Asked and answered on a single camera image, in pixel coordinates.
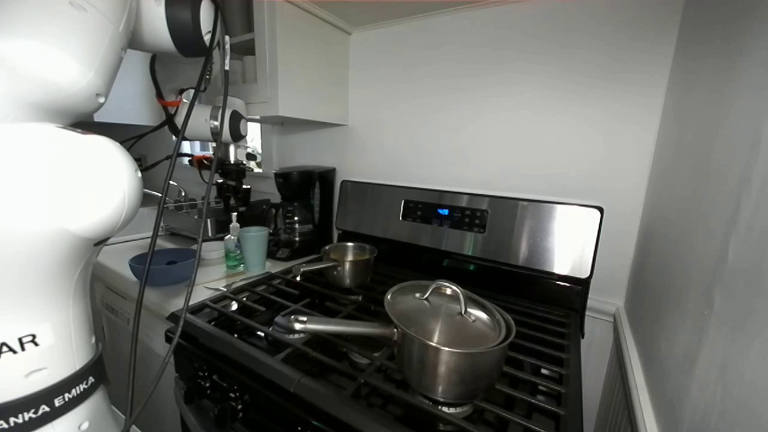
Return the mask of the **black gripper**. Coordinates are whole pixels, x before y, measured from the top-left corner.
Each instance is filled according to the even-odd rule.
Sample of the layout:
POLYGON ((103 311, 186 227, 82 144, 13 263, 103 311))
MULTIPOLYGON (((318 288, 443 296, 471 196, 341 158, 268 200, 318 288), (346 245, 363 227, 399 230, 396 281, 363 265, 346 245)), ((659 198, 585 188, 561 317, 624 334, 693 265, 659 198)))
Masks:
POLYGON ((252 188, 245 184, 246 166, 243 161, 221 158, 215 166, 215 202, 225 211, 240 211, 249 205, 252 188))

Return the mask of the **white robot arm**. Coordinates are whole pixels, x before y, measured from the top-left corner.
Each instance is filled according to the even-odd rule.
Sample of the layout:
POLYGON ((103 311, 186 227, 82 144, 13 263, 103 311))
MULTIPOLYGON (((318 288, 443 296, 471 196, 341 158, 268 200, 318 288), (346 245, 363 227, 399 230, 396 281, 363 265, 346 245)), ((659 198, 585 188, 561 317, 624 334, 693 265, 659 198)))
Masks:
POLYGON ((141 170, 82 132, 126 52, 205 55, 225 0, 0 0, 0 432, 125 432, 90 322, 101 245, 141 170))

